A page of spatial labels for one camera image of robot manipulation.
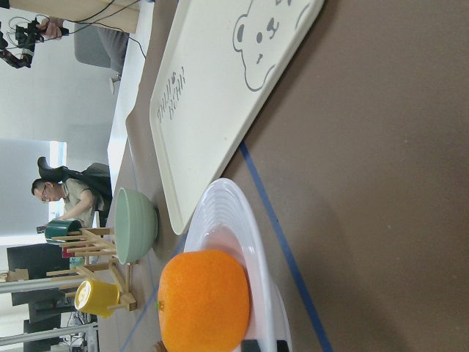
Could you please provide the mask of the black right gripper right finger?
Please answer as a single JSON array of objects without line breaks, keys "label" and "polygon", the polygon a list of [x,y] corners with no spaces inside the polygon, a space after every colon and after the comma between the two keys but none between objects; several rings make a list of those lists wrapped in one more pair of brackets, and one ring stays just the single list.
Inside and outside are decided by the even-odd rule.
[{"label": "black right gripper right finger", "polygon": [[276,341],[276,351],[277,352],[289,352],[289,346],[286,340],[277,340]]}]

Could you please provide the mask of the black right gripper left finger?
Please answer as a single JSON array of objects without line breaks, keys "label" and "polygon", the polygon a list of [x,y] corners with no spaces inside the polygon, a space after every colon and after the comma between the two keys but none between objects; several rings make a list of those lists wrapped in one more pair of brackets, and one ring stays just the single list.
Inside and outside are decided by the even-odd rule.
[{"label": "black right gripper left finger", "polygon": [[261,348],[258,340],[243,340],[240,344],[242,352],[260,352]]}]

